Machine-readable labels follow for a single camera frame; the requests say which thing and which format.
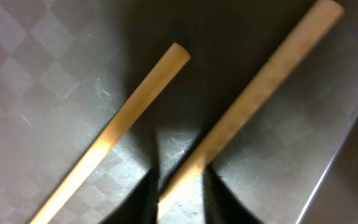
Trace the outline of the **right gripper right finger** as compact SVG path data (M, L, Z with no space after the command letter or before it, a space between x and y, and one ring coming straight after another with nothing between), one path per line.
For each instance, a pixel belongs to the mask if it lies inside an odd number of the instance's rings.
M203 208L206 224L263 224L238 201L211 166L203 171Z

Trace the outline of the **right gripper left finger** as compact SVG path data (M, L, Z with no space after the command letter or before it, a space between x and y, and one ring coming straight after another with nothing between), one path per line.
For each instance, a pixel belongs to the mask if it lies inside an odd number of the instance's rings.
M158 175L149 169L129 196L100 224L156 224Z

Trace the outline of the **wooden chopstick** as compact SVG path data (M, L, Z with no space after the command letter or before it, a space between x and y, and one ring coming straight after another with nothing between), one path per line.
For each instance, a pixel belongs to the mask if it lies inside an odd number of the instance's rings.
M343 14L344 8L333 0L317 0L308 9L233 104L175 172L159 197L157 218L162 218L170 210L184 193L185 185L202 173Z
M30 224L48 223L58 213L190 58L188 51L176 42L168 48L53 194L49 196L31 219Z

